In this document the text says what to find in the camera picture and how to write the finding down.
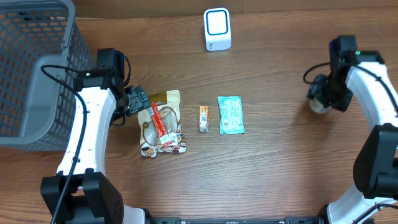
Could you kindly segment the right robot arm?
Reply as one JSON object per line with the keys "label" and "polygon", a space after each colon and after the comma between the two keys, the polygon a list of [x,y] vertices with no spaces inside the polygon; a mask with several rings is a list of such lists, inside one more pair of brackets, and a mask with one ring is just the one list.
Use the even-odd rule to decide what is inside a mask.
{"label": "right robot arm", "polygon": [[353,166],[353,185],[325,205],[315,223],[373,223],[383,208],[397,208],[397,93],[381,54],[359,50],[353,35],[329,43],[330,74],[309,82],[307,98],[316,113],[345,112],[356,98],[369,136]]}

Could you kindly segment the green lid jar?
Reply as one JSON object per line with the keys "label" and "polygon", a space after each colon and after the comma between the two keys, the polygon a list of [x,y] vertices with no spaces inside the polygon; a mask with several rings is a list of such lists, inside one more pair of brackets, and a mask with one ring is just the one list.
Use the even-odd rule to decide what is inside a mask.
{"label": "green lid jar", "polygon": [[318,114],[325,114],[332,109],[331,106],[324,107],[323,103],[318,101],[316,98],[309,99],[308,102],[309,102],[310,108]]}

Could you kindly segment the orange tissue pack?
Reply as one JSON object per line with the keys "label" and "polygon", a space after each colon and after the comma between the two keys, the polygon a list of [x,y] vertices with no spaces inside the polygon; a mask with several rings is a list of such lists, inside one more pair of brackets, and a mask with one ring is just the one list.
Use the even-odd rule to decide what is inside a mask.
{"label": "orange tissue pack", "polygon": [[209,113],[207,105],[200,106],[199,129],[201,133],[207,133],[209,131]]}

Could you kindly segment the red white snack bar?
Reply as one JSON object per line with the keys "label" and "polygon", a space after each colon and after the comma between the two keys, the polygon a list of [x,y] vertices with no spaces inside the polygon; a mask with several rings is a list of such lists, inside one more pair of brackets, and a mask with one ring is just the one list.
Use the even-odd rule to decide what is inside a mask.
{"label": "red white snack bar", "polygon": [[173,143],[173,141],[164,126],[159,110],[157,109],[156,103],[152,102],[150,109],[151,109],[150,116],[157,131],[160,144],[162,145],[162,147],[169,147]]}

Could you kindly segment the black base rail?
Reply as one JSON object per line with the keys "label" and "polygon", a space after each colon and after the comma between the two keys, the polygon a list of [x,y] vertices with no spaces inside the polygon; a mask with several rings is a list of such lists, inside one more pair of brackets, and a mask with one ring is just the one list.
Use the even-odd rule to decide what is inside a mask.
{"label": "black base rail", "polygon": [[283,219],[181,219],[155,217],[147,223],[156,224],[324,224],[320,217],[285,217]]}

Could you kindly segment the grey plastic shopping basket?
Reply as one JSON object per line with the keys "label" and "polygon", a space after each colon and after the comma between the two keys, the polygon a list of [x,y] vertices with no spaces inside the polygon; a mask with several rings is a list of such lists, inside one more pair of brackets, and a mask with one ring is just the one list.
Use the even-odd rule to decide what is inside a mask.
{"label": "grey plastic shopping basket", "polygon": [[71,1],[1,1],[1,145],[64,151],[75,96],[41,71],[73,85],[95,58],[75,24]]}

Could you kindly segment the white barcode scanner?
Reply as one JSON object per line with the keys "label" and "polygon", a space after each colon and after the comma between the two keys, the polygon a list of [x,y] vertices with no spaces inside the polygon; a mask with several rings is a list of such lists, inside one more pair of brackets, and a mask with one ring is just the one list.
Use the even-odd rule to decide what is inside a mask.
{"label": "white barcode scanner", "polygon": [[224,7],[207,9],[203,20],[207,51],[230,49],[232,38],[229,11]]}

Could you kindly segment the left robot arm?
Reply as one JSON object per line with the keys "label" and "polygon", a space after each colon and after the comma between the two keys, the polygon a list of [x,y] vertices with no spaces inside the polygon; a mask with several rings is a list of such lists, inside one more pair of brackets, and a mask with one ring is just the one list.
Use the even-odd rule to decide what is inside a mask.
{"label": "left robot arm", "polygon": [[73,85],[76,99],[67,150],[52,177],[44,177],[40,193],[52,223],[153,223],[145,208],[125,205],[105,174],[105,151],[113,121],[150,108],[141,86],[130,86],[129,59],[114,48],[97,51],[96,66],[79,70]]}

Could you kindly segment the teal wet wipes pack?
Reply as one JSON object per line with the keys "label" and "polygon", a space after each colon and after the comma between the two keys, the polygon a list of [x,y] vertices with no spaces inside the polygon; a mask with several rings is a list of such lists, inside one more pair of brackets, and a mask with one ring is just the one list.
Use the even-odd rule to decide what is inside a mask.
{"label": "teal wet wipes pack", "polygon": [[219,96],[220,134],[244,134],[243,104],[240,96]]}

